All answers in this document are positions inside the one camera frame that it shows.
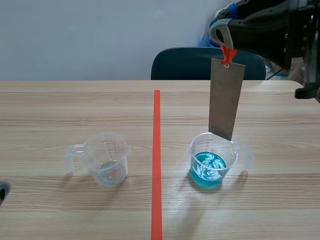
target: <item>red hook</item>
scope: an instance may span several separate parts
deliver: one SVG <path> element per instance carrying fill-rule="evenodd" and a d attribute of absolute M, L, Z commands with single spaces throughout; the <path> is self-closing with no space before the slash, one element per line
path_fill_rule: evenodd
<path fill-rule="evenodd" d="M 235 55 L 237 54 L 237 50 L 236 49 L 232 49 L 229 48 L 227 46 L 220 46 L 223 52 L 223 57 L 224 59 L 221 60 L 221 64 L 223 65 L 228 65 L 229 63 L 232 62 L 232 59 L 235 57 Z"/>

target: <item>rectangular metal sheet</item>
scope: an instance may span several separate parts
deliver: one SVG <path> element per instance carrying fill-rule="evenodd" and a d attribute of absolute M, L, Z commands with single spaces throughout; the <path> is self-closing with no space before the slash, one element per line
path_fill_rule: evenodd
<path fill-rule="evenodd" d="M 231 141 L 234 131 L 245 65 L 221 64 L 220 59 L 211 60 L 209 132 Z"/>

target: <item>dark blue chair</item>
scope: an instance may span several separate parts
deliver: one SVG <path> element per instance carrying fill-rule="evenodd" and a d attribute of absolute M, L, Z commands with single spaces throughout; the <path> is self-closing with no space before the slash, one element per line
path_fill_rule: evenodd
<path fill-rule="evenodd" d="M 211 58 L 223 59 L 222 50 L 213 47 L 163 50 L 153 61 L 151 80 L 210 80 Z M 246 66 L 244 80 L 266 79 L 266 66 L 260 56 L 238 51 L 232 61 Z"/>

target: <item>black cable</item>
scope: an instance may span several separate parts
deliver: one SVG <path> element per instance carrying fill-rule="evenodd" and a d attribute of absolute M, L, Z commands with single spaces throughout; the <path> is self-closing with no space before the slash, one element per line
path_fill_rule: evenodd
<path fill-rule="evenodd" d="M 279 71 L 277 71 L 275 74 L 273 74 L 271 77 L 268 77 L 266 80 L 269 80 L 270 78 L 272 78 L 274 75 L 277 75 L 278 73 L 280 73 L 283 70 L 283 68 L 281 68 Z"/>

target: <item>red tape line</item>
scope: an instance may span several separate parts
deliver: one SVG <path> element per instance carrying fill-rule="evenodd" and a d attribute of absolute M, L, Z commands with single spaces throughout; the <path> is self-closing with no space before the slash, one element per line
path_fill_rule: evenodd
<path fill-rule="evenodd" d="M 154 90 L 151 240 L 162 240 L 160 90 Z"/>

